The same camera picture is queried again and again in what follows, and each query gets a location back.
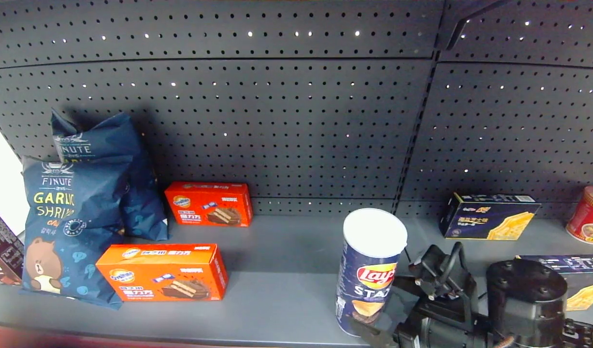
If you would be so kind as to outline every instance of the white wall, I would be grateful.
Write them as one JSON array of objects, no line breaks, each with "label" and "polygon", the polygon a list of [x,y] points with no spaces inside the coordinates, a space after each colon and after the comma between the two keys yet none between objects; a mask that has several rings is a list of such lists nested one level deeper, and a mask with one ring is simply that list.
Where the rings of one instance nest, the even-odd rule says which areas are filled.
[{"label": "white wall", "polygon": [[22,165],[0,133],[0,216],[16,235],[24,231],[29,206]]}]

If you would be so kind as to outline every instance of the chip bag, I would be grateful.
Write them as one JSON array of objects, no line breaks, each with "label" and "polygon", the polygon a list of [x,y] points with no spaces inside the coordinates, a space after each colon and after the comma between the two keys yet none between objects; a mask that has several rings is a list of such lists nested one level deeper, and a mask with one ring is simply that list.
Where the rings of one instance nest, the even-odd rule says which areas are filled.
[{"label": "chip bag", "polygon": [[95,263],[124,233],[120,200],[131,156],[79,163],[24,157],[30,206],[22,287],[119,308]]},{"label": "chip bag", "polygon": [[148,152],[129,115],[119,113],[87,132],[51,111],[51,128],[62,162],[75,162],[113,156],[133,156],[129,172],[129,191],[122,198],[125,233],[148,240],[166,240],[168,221],[157,191]]}]

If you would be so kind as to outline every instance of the black snack box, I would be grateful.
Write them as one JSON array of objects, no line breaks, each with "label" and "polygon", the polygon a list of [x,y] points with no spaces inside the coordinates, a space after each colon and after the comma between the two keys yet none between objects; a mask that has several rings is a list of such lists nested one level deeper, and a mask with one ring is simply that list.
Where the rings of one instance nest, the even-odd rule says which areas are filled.
[{"label": "black snack box", "polygon": [[24,244],[0,218],[0,283],[20,285],[24,266]]},{"label": "black snack box", "polygon": [[540,206],[526,195],[454,192],[440,231],[446,238],[517,240]]}]

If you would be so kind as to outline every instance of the chip can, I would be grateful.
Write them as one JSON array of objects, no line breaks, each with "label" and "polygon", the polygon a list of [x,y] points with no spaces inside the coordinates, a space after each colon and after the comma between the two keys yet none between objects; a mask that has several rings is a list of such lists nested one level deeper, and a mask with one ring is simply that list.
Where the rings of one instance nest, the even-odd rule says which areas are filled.
[{"label": "chip can", "polygon": [[367,324],[378,319],[406,247],[407,233],[393,214],[364,208],[346,217],[343,235],[335,314],[341,330],[357,336],[349,318]]},{"label": "chip can", "polygon": [[584,188],[582,200],[578,203],[566,230],[576,239],[593,244],[593,187]]}]

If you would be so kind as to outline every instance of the dark blue box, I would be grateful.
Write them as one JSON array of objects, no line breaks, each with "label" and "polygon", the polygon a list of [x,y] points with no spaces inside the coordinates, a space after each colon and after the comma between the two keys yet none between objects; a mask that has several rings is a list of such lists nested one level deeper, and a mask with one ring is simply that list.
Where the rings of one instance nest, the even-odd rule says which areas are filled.
[{"label": "dark blue box", "polygon": [[540,206],[526,195],[454,192],[440,231],[445,238],[517,240]]},{"label": "dark blue box", "polygon": [[593,255],[529,255],[519,259],[541,262],[567,282],[566,311],[587,310],[593,304]]}]

